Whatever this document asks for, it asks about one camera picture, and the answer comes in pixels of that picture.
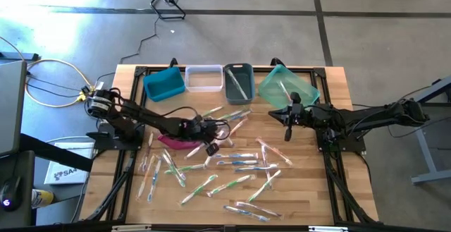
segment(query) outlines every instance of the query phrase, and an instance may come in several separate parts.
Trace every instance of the gray floor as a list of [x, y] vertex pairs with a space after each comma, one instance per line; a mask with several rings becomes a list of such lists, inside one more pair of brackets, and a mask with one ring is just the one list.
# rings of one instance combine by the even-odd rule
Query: gray floor
[[[149, 8], [149, 0], [0, 0], [0, 35], [22, 51], [74, 63], [94, 82], [114, 71], [122, 56], [135, 52], [139, 41], [153, 33], [155, 15], [48, 13], [27, 4]], [[451, 0], [321, 0], [324, 11], [450, 12]], [[314, 11], [313, 0], [180, 0], [188, 9]], [[344, 66], [354, 103], [385, 104], [430, 85], [451, 73], [449, 18], [325, 18], [334, 66]], [[324, 66], [316, 17], [311, 16], [188, 16], [184, 22], [157, 23], [158, 37], [143, 44], [139, 56], [124, 63], [268, 64], [277, 56], [287, 65]], [[6, 49], [0, 44], [0, 50]], [[45, 63], [32, 69], [41, 79], [72, 87], [83, 81], [71, 69]], [[68, 99], [39, 91], [43, 101]], [[48, 140], [84, 135], [94, 121], [81, 104], [50, 109], [25, 98], [23, 132]], [[393, 127], [395, 134], [409, 128]], [[393, 139], [386, 128], [366, 137], [367, 160], [380, 220], [386, 224], [447, 230], [451, 226], [451, 179], [413, 186], [410, 177], [426, 173], [426, 163], [412, 137]], [[451, 152], [436, 155], [450, 169]], [[45, 162], [37, 167], [46, 170]], [[67, 222], [75, 201], [41, 209], [39, 224]]]

